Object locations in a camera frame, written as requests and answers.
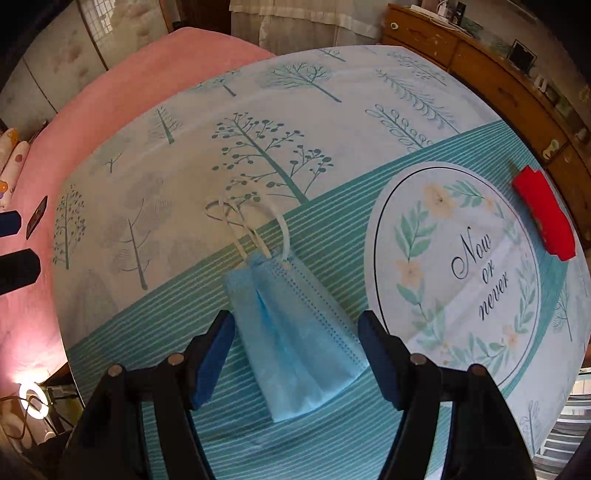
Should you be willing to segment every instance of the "curtain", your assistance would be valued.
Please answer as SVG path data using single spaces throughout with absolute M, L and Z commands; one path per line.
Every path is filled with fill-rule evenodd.
M 276 55 L 376 43 L 388 3 L 413 0 L 230 0 L 232 35 Z

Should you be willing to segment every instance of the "storage drawer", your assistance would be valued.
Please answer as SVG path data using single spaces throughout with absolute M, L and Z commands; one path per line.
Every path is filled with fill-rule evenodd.
M 384 35 L 401 41 L 430 59 L 447 67 L 452 61 L 457 37 L 429 20 L 409 15 L 399 10 L 388 10 Z
M 420 55 L 420 56 L 421 56 L 421 57 L 423 57 L 425 60 L 428 60 L 428 61 L 430 61 L 431 63 L 433 63 L 434 65 L 437 65 L 439 68 L 441 68 L 441 69 L 443 69 L 443 70 L 445 70 L 445 69 L 446 69 L 446 67 L 445 67 L 444 65 L 441 65 L 441 64 L 440 64 L 438 61 L 435 61 L 435 60 L 433 60 L 433 59 L 432 59 L 431 57 L 429 57 L 428 55 L 426 55 L 426 54 L 424 54 L 424 53 L 421 53 L 421 52 L 419 52 L 418 50 L 416 50 L 416 49 L 412 48 L 410 45 L 405 45 L 405 44 L 404 44 L 404 43 L 402 43 L 400 40 L 396 40 L 396 39 L 394 39 L 394 38 L 391 38 L 391 37 L 384 36 L 384 37 L 382 38 L 382 43 L 383 43 L 384 45 L 393 45 L 393 46 L 395 46 L 395 47 L 404 47 L 404 48 L 407 48 L 408 50 L 415 52 L 417 55 Z
M 573 220 L 583 248 L 591 247 L 591 176 L 572 145 L 568 145 L 548 166 Z
M 494 60 L 466 43 L 460 43 L 450 72 L 482 94 L 526 138 L 540 160 L 552 140 L 560 146 L 566 135 L 532 93 Z

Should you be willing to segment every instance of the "red object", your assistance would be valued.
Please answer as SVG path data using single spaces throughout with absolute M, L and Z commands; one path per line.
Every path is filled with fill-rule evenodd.
M 563 262 L 575 256 L 573 229 L 542 172 L 527 166 L 513 179 L 513 188 L 530 208 L 546 251 Z

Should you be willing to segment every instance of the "drawer knob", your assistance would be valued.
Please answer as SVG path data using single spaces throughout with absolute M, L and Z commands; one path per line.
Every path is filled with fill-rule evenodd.
M 552 139 L 552 142 L 550 142 L 550 145 L 548 145 L 548 148 L 546 148 L 546 150 L 544 150 L 542 152 L 542 156 L 544 157 L 545 160 L 549 160 L 550 157 L 554 154 L 555 151 L 557 151 L 560 148 L 560 144 L 558 143 L 558 140 L 556 140 L 555 138 Z

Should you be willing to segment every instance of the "power strip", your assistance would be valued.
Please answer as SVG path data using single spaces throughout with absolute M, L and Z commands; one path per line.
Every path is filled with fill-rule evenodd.
M 430 10 L 427 10 L 425 8 L 421 8 L 418 5 L 411 5 L 410 6 L 410 10 L 413 10 L 414 12 L 418 13 L 418 14 L 422 14 L 425 15 L 427 17 L 431 17 L 433 20 L 436 20 L 440 23 L 449 23 L 449 21 L 447 20 L 447 18 L 442 17 L 441 15 L 437 15 L 435 12 L 431 12 Z

